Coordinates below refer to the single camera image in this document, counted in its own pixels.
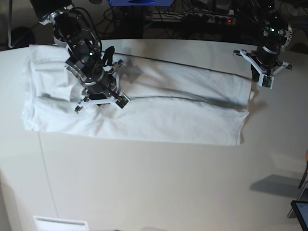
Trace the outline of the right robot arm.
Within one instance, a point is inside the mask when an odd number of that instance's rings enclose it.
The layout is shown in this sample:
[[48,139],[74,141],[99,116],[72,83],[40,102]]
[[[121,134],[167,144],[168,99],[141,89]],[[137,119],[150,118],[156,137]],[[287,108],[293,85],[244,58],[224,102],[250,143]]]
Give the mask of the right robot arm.
[[120,79],[115,70],[105,72],[113,65],[114,47],[102,54],[102,42],[97,35],[90,14],[74,7],[70,0],[33,0],[31,5],[41,24],[51,23],[55,42],[69,52],[66,60],[70,71],[83,87],[79,111],[88,104],[116,104],[123,107],[125,99],[120,90]]

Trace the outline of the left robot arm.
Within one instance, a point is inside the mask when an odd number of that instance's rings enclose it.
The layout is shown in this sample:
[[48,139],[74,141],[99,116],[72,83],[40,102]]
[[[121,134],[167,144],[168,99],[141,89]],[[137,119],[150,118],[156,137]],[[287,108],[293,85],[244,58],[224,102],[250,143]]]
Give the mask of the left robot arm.
[[290,43],[293,32],[276,10],[273,0],[253,0],[251,3],[262,34],[257,49],[249,54],[253,81],[262,87],[272,88],[276,74],[285,69],[292,70],[292,65],[280,61],[279,55]]

